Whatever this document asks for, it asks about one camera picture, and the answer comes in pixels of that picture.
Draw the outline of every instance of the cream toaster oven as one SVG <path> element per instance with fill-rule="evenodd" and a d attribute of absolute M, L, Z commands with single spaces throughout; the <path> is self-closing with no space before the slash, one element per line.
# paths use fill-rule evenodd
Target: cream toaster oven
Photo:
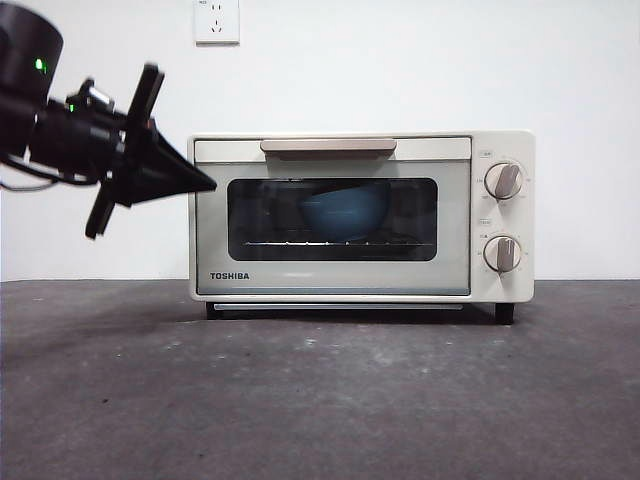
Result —
<path fill-rule="evenodd" d="M 496 304 L 534 288 L 535 139 L 526 131 L 203 134 L 189 158 L 190 290 L 250 309 Z"/>

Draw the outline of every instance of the cable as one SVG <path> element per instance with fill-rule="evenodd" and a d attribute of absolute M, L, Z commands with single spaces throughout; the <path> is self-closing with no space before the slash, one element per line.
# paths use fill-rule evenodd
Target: cable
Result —
<path fill-rule="evenodd" d="M 22 172 L 25 173 L 29 173 L 35 177 L 39 177 L 39 178 L 44 178 L 47 180 L 51 180 L 52 182 L 63 182 L 63 183 L 69 183 L 71 185 L 77 185 L 77 186 L 89 186 L 89 185 L 94 185 L 96 183 L 96 181 L 91 180 L 91 179 L 87 179 L 87 180 L 76 180 L 74 178 L 66 178 L 60 175 L 53 175 L 51 173 L 47 173 L 47 172 L 43 172 L 41 170 L 37 170 L 35 168 L 29 167 L 27 165 L 25 165 L 22 162 L 17 162 L 15 160 L 13 160 L 12 158 L 9 158 L 9 155 L 4 154 L 2 156 L 0 156 L 0 163 L 4 163 L 9 165 L 10 167 L 15 168 L 16 170 L 20 170 Z"/>
<path fill-rule="evenodd" d="M 0 180 L 0 188 L 4 188 L 10 192 L 16 193 L 27 193 L 27 192 L 40 192 L 42 190 L 46 190 L 47 188 L 51 188 L 58 183 L 57 180 L 49 180 L 49 183 L 45 183 L 44 185 L 34 185 L 29 187 L 14 187 L 12 185 L 7 185 L 2 180 Z"/>

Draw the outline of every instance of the electrical socket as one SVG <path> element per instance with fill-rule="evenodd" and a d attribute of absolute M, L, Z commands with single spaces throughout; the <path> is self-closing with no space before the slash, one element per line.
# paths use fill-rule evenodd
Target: electrical socket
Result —
<path fill-rule="evenodd" d="M 196 45 L 240 43 L 239 0 L 193 0 Z"/>

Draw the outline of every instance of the timer dial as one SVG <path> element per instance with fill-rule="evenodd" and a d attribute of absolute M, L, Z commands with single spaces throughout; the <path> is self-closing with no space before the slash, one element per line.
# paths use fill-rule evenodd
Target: timer dial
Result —
<path fill-rule="evenodd" d="M 489 169 L 484 186 L 497 200 L 508 200 L 522 188 L 522 172 L 514 163 L 499 163 Z"/>
<path fill-rule="evenodd" d="M 492 238 L 484 247 L 484 259 L 489 267 L 498 273 L 514 270 L 520 263 L 522 250 L 518 242 L 511 237 Z"/>

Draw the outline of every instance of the oven foot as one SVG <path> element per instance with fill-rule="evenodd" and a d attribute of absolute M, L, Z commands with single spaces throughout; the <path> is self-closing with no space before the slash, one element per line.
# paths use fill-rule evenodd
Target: oven foot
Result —
<path fill-rule="evenodd" d="M 496 323 L 513 325 L 513 303 L 496 303 Z"/>
<path fill-rule="evenodd" d="M 224 313 L 222 310 L 216 310 L 215 304 L 212 302 L 206 302 L 207 305 L 207 320 L 219 320 Z"/>

